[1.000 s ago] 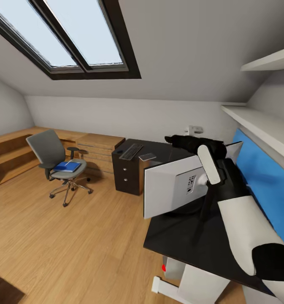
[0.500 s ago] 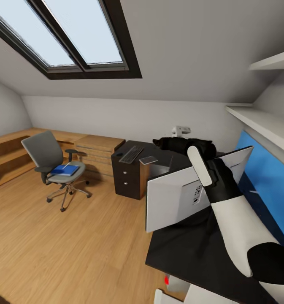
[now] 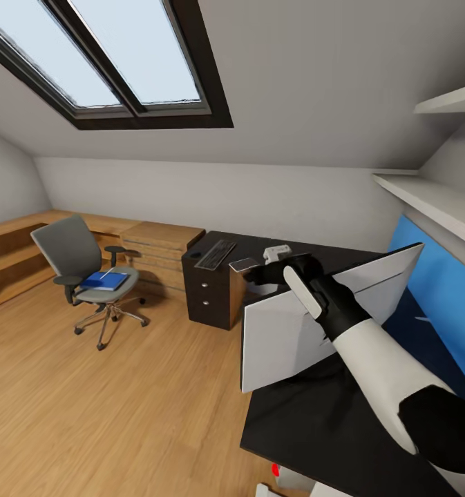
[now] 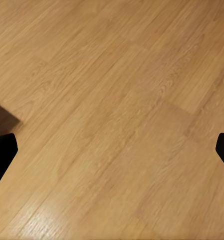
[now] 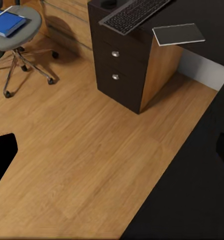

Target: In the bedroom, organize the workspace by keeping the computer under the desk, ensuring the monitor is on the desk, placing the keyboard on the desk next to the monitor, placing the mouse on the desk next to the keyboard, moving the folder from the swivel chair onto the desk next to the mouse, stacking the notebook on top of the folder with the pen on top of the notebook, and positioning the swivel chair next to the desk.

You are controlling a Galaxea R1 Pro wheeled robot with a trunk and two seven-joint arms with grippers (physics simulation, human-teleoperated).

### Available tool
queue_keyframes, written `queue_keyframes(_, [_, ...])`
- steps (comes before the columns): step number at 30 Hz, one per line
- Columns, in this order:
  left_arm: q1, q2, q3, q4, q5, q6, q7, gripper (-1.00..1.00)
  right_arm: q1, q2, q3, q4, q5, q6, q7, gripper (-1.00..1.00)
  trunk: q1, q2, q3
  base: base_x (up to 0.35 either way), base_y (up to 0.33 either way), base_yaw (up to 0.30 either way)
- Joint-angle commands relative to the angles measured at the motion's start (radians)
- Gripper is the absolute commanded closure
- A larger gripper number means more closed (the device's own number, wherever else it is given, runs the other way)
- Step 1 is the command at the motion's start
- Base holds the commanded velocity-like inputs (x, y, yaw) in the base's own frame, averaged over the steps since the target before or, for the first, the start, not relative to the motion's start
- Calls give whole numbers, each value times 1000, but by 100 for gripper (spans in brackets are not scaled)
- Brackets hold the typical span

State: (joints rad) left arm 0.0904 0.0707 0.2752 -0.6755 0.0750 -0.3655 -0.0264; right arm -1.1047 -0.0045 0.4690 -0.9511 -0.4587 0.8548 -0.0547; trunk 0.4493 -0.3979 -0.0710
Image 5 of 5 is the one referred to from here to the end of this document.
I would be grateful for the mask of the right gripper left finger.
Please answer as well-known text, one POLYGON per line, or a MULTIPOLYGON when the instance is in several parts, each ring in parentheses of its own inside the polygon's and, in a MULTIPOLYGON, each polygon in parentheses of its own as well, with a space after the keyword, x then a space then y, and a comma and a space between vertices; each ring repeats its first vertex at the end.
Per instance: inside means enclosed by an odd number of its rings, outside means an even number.
POLYGON ((0 136, 0 180, 18 152, 14 133, 0 136))

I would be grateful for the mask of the swivel chair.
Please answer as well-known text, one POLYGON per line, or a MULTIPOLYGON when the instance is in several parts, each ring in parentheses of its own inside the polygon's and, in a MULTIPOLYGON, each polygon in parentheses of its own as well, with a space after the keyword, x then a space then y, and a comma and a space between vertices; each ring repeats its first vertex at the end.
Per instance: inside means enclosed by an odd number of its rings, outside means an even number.
MULTIPOLYGON (((3 8, 3 0, 0 0, 0 9, 3 8)), ((24 57, 47 52, 52 52, 52 56, 54 58, 58 57, 58 53, 55 52, 52 48, 24 51, 24 48, 22 47, 22 45, 32 41, 33 38, 37 35, 37 32, 42 27, 43 19, 37 10, 33 9, 32 7, 20 5, 20 0, 15 0, 15 5, 13 5, 12 9, 8 12, 25 17, 26 23, 24 23, 20 28, 11 33, 9 36, 0 36, 0 58, 6 52, 12 52, 11 55, 0 59, 0 64, 12 61, 12 65, 3 89, 3 93, 6 98, 11 96, 10 92, 7 91, 7 87, 17 63, 20 65, 23 71, 27 71, 27 67, 25 65, 25 63, 27 63, 36 71, 44 75, 47 78, 48 84, 54 84, 53 78, 50 78, 50 76, 30 63, 24 57)))

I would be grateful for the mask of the pen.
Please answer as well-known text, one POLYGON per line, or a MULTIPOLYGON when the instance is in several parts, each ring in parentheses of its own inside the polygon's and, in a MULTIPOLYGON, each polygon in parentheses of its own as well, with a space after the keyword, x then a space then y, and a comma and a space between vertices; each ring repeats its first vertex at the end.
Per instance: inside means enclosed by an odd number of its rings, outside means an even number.
POLYGON ((12 9, 12 6, 9 7, 8 9, 1 9, 1 11, 3 11, 3 12, 0 13, 0 16, 1 16, 3 13, 5 13, 5 12, 10 11, 11 9, 12 9))

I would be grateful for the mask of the notebook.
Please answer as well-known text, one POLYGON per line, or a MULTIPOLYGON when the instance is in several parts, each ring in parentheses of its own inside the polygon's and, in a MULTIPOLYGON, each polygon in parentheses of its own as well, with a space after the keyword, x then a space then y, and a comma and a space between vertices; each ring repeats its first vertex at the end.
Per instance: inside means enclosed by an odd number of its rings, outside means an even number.
POLYGON ((160 47, 205 41, 195 23, 155 27, 153 32, 160 47))

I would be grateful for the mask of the keyboard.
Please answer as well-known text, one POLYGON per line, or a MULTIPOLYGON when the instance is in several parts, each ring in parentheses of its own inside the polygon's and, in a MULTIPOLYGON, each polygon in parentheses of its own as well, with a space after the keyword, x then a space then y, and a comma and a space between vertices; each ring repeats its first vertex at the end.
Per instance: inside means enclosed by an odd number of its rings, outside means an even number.
POLYGON ((99 24, 125 36, 170 1, 171 0, 130 0, 99 21, 99 24))

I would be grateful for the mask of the folder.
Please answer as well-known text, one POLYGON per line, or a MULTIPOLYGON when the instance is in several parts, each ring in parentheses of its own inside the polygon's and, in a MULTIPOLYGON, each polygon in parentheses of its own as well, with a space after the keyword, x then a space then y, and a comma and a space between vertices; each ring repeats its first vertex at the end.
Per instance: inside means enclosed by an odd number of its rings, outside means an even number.
MULTIPOLYGON (((3 12, 0 10, 0 13, 3 12)), ((7 37, 26 23, 26 18, 10 12, 0 16, 0 36, 7 37)))

